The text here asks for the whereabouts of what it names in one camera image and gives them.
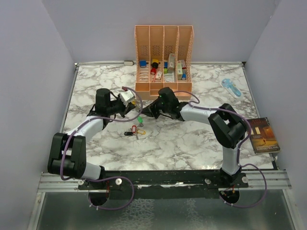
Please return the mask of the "green key tag with key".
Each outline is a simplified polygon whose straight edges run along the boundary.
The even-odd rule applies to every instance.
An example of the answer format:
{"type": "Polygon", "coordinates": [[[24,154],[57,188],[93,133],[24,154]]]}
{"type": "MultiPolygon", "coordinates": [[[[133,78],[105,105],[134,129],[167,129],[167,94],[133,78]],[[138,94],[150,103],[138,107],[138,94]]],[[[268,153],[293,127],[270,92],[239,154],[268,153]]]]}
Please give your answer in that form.
{"type": "Polygon", "coordinates": [[[139,122],[137,127],[143,127],[143,119],[140,116],[137,117],[137,121],[139,122]]]}

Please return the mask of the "metal keyring with yellow grip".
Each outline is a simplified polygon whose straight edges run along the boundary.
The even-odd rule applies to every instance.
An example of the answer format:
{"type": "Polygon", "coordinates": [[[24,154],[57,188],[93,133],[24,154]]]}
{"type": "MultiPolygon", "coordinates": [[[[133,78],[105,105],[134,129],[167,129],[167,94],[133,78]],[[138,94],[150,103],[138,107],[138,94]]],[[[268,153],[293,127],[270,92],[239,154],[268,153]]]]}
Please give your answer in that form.
{"type": "Polygon", "coordinates": [[[134,110],[139,113],[141,109],[141,103],[138,101],[133,101],[132,104],[135,106],[134,110]]]}

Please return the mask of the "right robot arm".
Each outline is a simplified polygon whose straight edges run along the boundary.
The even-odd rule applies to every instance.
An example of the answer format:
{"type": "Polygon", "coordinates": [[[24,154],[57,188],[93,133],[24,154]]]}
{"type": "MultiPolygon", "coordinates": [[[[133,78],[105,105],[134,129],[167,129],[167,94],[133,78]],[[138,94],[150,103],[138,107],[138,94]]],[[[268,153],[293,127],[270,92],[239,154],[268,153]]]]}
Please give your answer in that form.
{"type": "Polygon", "coordinates": [[[225,103],[218,108],[196,106],[200,101],[180,102],[170,88],[159,90],[155,101],[142,109],[142,114],[158,118],[161,115],[179,121],[194,121],[211,126],[217,141],[223,147],[221,184],[232,187],[238,181],[242,167],[239,164],[240,147],[251,133],[247,119],[225,103]]]}

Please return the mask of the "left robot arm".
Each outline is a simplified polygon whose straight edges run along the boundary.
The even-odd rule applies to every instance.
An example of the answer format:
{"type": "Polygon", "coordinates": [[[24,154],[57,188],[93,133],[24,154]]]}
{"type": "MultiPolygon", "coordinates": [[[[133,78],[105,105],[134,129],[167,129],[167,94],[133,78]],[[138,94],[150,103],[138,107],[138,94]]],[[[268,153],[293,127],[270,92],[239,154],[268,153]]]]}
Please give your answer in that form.
{"type": "Polygon", "coordinates": [[[86,144],[112,122],[125,122],[125,115],[135,108],[134,99],[141,96],[129,87],[122,87],[118,95],[106,88],[96,91],[95,103],[86,119],[67,133],[53,136],[47,171],[66,181],[85,179],[95,189],[105,186],[104,167],[91,164],[86,157],[86,144]]]}

